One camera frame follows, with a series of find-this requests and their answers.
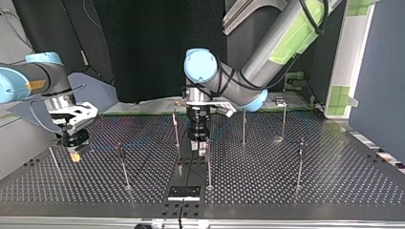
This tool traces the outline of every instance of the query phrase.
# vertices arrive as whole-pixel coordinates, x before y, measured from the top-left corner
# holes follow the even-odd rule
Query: black backdrop
[[[187,49],[226,57],[224,0],[95,0],[95,7],[121,102],[180,95]]]

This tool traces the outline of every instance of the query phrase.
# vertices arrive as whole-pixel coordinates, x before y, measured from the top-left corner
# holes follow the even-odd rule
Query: perforated metal table
[[[214,114],[213,190],[206,162],[191,152],[187,119],[178,115],[181,149],[171,115],[104,116],[91,128],[93,152],[80,163],[54,148],[0,181],[3,217],[131,219],[383,220],[405,221],[405,176],[317,112]],[[297,189],[299,139],[308,153]],[[116,158],[122,141],[133,189]],[[172,186],[201,186],[198,202],[168,201]]]

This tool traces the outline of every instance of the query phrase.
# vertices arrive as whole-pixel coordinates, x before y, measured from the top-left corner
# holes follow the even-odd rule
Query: small metal block
[[[168,199],[171,201],[200,201],[200,191],[200,186],[173,186],[170,188]]]

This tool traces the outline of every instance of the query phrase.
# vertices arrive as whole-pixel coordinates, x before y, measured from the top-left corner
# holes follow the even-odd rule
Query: robotic arm
[[[97,108],[89,102],[75,101],[57,53],[30,54],[26,56],[26,62],[22,65],[0,64],[0,103],[42,94],[52,122],[61,129],[61,144],[68,148],[74,161],[79,161],[82,144],[89,139],[85,128],[93,123]]]
[[[267,99],[267,89],[271,87],[267,84],[289,62],[284,71],[286,73],[294,63],[295,55],[303,53],[323,33],[328,14],[340,2],[341,0],[290,0],[240,71],[222,63],[209,50],[188,50],[184,72],[195,86],[189,90],[186,100],[191,105],[187,107],[187,116],[191,123],[189,133],[194,133],[188,137],[198,142],[209,138],[209,131],[203,131],[206,125],[199,124],[204,124],[209,115],[209,109],[204,107],[204,103],[211,102],[206,96],[210,91],[222,95],[247,111],[259,110]],[[198,107],[193,105],[196,97],[200,101]]]

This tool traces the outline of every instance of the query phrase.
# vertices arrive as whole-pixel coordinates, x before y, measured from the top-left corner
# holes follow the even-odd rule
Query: white panel
[[[354,96],[357,79],[363,60],[364,49],[367,43],[370,24],[373,18],[374,5],[370,6],[367,15],[346,16],[343,22],[339,45],[336,52],[333,72],[330,80],[330,89],[327,98],[327,107],[330,100],[332,86],[351,87],[349,96]],[[349,118],[351,107],[348,107],[343,116],[327,115],[328,118]]]
[[[15,11],[11,0],[0,0],[0,8]],[[15,34],[15,31],[4,18],[6,15],[17,29],[18,33],[23,38],[25,38],[26,35],[22,29],[21,23],[15,17],[9,14],[0,15],[0,62],[11,63],[24,59],[26,54],[31,53],[31,49]]]
[[[0,128],[0,179],[37,156],[55,139],[31,123],[17,119]]]

